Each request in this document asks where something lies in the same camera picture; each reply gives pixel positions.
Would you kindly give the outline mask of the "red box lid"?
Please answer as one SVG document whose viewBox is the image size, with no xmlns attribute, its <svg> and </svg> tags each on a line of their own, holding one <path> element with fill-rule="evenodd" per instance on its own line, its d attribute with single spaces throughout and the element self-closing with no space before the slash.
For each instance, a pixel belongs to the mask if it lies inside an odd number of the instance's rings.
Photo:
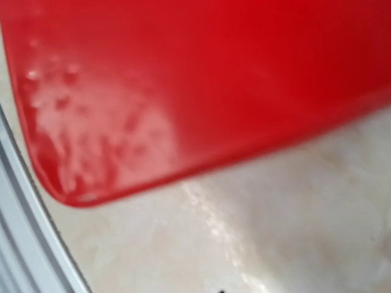
<svg viewBox="0 0 391 293">
<path fill-rule="evenodd" d="M 389 1 L 2 1 L 32 167 L 74 207 L 390 103 Z"/>
</svg>

